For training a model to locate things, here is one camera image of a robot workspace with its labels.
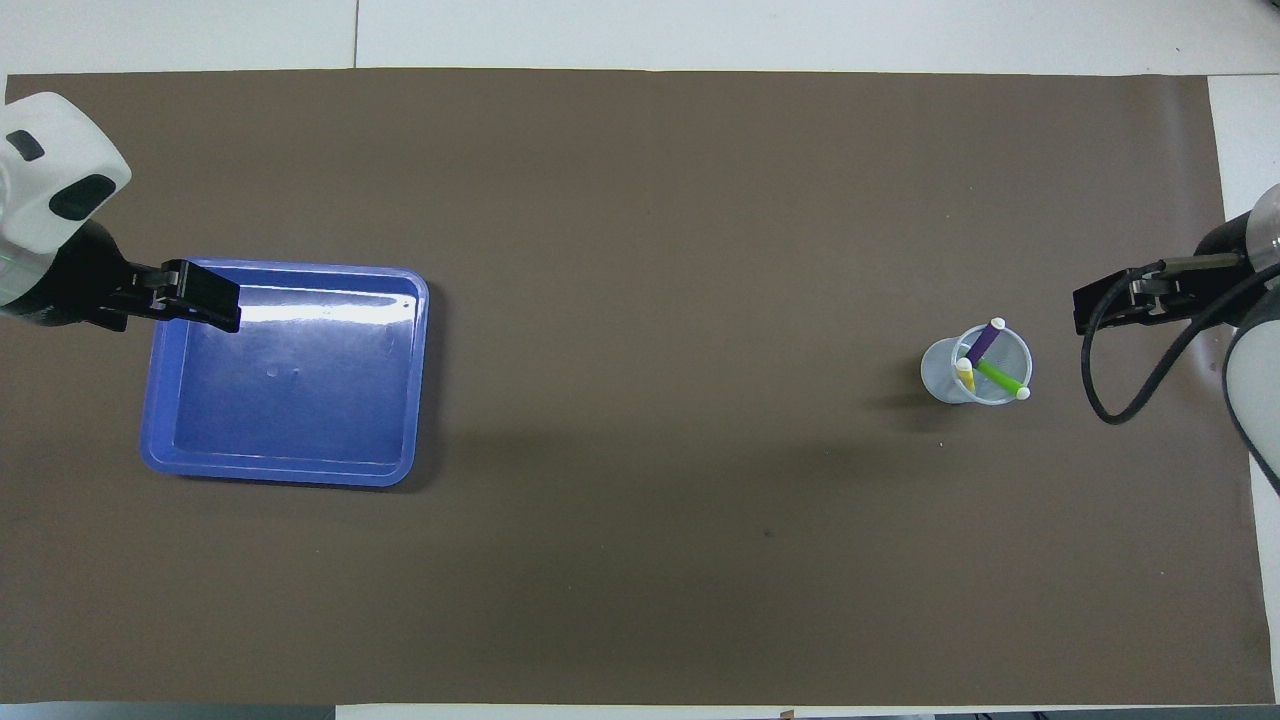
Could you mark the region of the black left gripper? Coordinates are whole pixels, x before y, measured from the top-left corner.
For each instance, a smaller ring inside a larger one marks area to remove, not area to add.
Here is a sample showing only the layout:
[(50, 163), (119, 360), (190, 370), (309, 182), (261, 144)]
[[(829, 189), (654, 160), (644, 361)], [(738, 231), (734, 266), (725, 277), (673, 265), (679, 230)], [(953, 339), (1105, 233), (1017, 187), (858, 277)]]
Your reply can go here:
[(136, 281), (152, 266), (129, 263), (105, 225), (86, 222), (56, 252), (31, 290), (3, 305), (4, 316), (33, 325), (90, 323), (123, 332), (128, 318), (182, 319), (234, 334), (241, 328), (241, 287), (200, 264), (174, 259), (160, 268), (154, 295)]

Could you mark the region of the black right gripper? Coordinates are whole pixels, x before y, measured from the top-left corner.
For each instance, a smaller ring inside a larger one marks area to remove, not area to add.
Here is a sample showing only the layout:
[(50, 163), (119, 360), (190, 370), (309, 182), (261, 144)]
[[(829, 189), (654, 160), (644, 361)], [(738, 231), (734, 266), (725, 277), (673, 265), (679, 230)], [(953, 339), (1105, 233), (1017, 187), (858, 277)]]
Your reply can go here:
[(1207, 233), (1196, 246), (1196, 255), (1231, 252), (1240, 260), (1235, 266), (1219, 268), (1210, 283), (1198, 291), (1181, 275), (1190, 272), (1190, 263), (1151, 263), (1128, 268), (1087, 284), (1073, 292), (1073, 323), (1083, 337), (1092, 313), (1101, 309), (1098, 331), (1124, 325), (1161, 325), (1193, 319), (1201, 301), (1210, 304), (1236, 284), (1252, 278), (1257, 266), (1247, 247), (1251, 214), (1243, 213)]

